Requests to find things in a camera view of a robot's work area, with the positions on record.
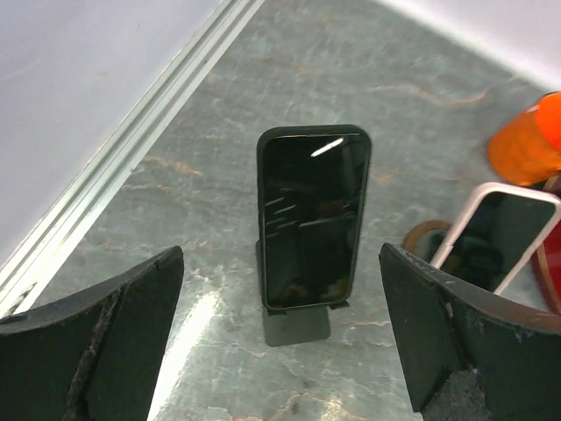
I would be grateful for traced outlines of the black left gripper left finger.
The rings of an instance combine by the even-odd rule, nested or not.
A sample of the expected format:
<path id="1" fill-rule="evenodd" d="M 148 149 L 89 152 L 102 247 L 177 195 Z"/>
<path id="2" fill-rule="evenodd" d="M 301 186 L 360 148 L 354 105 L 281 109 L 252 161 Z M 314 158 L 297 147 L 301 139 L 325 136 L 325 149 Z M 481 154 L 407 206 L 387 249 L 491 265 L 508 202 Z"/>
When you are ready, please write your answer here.
<path id="1" fill-rule="evenodd" d="M 145 420 L 181 292 L 170 247 L 1 321 L 3 420 Z"/>

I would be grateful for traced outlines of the black phone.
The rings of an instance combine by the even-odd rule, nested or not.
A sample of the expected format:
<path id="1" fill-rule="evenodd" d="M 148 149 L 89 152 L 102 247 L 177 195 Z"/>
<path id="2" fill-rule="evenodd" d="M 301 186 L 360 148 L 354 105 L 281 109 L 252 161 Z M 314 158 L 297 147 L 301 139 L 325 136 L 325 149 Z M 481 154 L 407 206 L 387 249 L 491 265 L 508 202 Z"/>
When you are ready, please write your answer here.
<path id="1" fill-rule="evenodd" d="M 371 151 L 356 125 L 282 126 L 260 135 L 259 282 L 268 312 L 346 304 Z"/>

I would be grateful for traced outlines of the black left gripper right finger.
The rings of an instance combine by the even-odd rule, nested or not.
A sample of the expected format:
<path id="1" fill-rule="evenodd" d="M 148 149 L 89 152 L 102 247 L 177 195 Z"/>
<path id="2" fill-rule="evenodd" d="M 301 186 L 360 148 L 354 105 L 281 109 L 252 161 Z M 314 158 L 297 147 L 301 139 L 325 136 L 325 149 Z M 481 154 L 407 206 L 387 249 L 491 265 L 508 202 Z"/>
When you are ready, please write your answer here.
<path id="1" fill-rule="evenodd" d="M 558 315 L 388 243 L 380 271 L 413 411 L 425 420 L 560 418 Z"/>

